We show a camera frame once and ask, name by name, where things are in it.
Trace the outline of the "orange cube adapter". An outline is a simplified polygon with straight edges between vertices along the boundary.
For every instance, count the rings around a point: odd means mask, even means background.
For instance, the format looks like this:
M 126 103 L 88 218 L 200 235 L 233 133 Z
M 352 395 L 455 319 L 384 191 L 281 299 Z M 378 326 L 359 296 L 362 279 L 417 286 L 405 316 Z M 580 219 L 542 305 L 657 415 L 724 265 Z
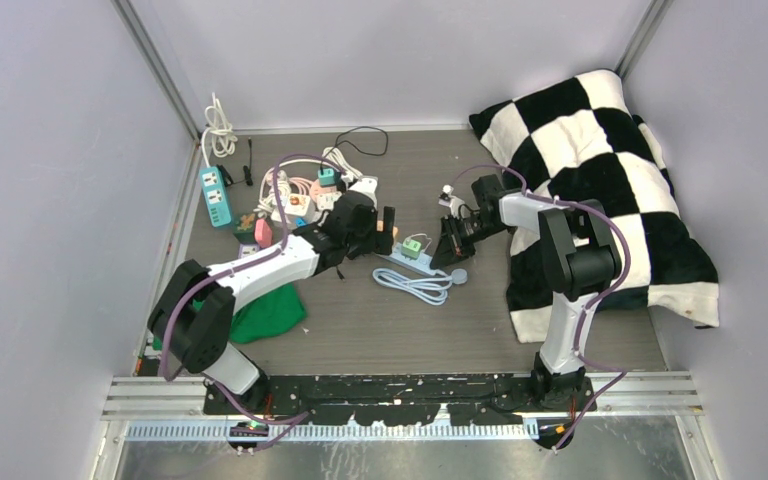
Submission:
M 383 220 L 377 221 L 377 241 L 380 244 L 393 244 L 398 235 L 398 227 L 395 224 L 386 225 Z

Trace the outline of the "teal power strip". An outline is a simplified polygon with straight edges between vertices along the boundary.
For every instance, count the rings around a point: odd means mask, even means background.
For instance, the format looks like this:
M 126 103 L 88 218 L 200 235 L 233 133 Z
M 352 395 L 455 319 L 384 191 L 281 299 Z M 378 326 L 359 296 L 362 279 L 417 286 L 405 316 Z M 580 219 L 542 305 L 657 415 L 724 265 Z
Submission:
M 216 166 L 202 168 L 198 174 L 198 181 L 211 225 L 216 228 L 230 225 L 232 211 L 221 169 Z

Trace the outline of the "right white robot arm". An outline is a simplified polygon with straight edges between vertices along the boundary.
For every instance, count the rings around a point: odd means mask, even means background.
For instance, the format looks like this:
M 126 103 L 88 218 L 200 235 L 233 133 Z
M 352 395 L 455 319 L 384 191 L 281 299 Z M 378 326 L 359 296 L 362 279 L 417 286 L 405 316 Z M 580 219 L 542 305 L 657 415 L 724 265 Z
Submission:
M 535 356 L 528 389 L 534 403 L 556 410 L 584 389 L 584 335 L 600 296 L 622 273 L 622 259 L 599 202 L 566 205 L 533 193 L 506 190 L 498 177 L 485 175 L 472 184 L 476 207 L 443 187 L 439 204 L 448 208 L 430 265 L 441 269 L 460 263 L 476 245 L 513 228 L 537 237 L 542 271 L 552 293 L 547 337 Z

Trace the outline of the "green plug adapter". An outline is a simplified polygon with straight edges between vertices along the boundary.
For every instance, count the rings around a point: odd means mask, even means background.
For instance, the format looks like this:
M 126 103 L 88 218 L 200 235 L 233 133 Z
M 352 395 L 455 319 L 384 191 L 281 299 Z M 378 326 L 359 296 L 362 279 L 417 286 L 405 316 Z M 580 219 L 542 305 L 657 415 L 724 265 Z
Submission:
M 414 238 L 406 238 L 401 243 L 401 254 L 411 260 L 418 260 L 420 255 L 424 252 L 424 247 L 419 240 Z

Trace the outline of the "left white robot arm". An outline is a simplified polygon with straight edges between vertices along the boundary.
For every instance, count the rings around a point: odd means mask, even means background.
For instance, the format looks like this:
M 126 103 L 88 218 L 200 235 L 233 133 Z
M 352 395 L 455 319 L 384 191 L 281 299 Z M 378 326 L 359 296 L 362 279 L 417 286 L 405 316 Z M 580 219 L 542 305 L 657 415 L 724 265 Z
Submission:
M 367 254 L 389 254 L 396 210 L 377 208 L 366 193 L 348 191 L 324 219 L 287 232 L 281 241 L 243 259 L 203 266 L 187 260 L 176 267 L 147 320 L 161 340 L 158 373 L 173 380 L 170 367 L 201 374 L 244 414 L 258 412 L 269 390 L 267 374 L 233 345 L 234 315 L 280 287 L 314 277 Z

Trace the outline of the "light blue power strip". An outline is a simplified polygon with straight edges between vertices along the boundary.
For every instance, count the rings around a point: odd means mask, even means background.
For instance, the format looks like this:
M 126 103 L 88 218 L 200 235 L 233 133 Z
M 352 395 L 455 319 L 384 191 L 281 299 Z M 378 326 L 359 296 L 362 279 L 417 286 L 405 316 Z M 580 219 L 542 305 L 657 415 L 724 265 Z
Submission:
M 441 271 L 431 267 L 432 256 L 422 249 L 412 252 L 403 243 L 393 246 L 392 252 L 386 257 L 392 263 L 406 268 L 414 273 L 433 277 L 441 275 Z

